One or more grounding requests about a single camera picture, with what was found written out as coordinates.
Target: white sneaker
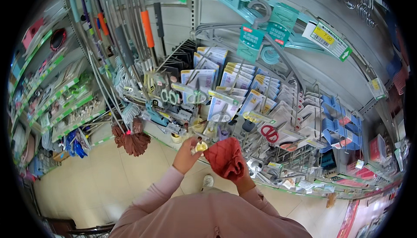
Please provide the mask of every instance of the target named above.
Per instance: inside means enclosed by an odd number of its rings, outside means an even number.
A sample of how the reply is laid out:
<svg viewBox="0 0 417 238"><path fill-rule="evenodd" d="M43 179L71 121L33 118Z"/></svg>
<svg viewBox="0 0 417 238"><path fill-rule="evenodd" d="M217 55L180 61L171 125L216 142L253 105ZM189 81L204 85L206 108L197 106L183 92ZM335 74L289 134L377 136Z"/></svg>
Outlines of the white sneaker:
<svg viewBox="0 0 417 238"><path fill-rule="evenodd" d="M213 185L214 185L214 178L211 175L206 175L203 179L203 187L213 186Z"/></svg>

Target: red scissors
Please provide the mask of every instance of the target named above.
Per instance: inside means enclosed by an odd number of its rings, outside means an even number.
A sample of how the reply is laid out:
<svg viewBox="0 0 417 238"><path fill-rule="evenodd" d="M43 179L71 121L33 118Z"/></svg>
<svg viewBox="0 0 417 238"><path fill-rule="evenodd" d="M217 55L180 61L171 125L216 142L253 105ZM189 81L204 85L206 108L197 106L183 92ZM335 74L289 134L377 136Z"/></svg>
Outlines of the red scissors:
<svg viewBox="0 0 417 238"><path fill-rule="evenodd" d="M271 144L275 143L279 139L278 132L271 125L266 125L261 128L261 134L266 138Z"/></svg>

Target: yellow price label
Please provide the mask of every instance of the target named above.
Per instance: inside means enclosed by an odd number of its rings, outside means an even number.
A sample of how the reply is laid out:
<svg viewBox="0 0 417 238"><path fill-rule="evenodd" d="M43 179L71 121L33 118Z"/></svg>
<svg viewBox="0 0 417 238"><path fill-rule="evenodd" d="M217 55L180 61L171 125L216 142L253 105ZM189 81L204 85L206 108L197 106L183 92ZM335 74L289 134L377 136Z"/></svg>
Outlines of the yellow price label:
<svg viewBox="0 0 417 238"><path fill-rule="evenodd" d="M378 78L372 80L372 86L374 87L375 90L380 89Z"/></svg>
<svg viewBox="0 0 417 238"><path fill-rule="evenodd" d="M325 31L323 31L320 27L316 27L314 29L314 33L321 37L326 43L330 45L334 43L334 38Z"/></svg>

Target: orange foam grip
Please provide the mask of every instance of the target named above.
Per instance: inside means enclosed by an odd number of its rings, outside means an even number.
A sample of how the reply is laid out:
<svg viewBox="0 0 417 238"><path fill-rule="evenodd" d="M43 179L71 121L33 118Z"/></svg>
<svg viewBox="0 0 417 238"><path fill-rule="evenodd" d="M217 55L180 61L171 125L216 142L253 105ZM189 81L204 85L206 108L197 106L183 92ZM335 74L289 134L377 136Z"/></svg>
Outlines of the orange foam grip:
<svg viewBox="0 0 417 238"><path fill-rule="evenodd" d="M146 35L146 42L148 43L148 47L154 47L154 37L152 36L152 30L151 30L151 22L149 22L149 14L148 10L141 12L143 27L145 28L145 35Z"/></svg>
<svg viewBox="0 0 417 238"><path fill-rule="evenodd" d="M107 29L106 22L104 22L103 14L102 13L98 13L97 16L98 16L98 19L100 20L100 26L101 26L101 29L104 32L104 35L108 35L108 29Z"/></svg>

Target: pink jacket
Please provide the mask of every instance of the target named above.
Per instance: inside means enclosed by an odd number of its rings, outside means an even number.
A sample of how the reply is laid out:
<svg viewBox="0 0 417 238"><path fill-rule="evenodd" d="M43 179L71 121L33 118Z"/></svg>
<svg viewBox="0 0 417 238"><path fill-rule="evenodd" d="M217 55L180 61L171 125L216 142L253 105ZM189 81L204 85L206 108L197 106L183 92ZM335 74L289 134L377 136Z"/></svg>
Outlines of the pink jacket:
<svg viewBox="0 0 417 238"><path fill-rule="evenodd" d="M110 238L311 237L298 222L279 216L258 188L240 196L203 192L170 199L183 178L170 167L123 212Z"/></svg>

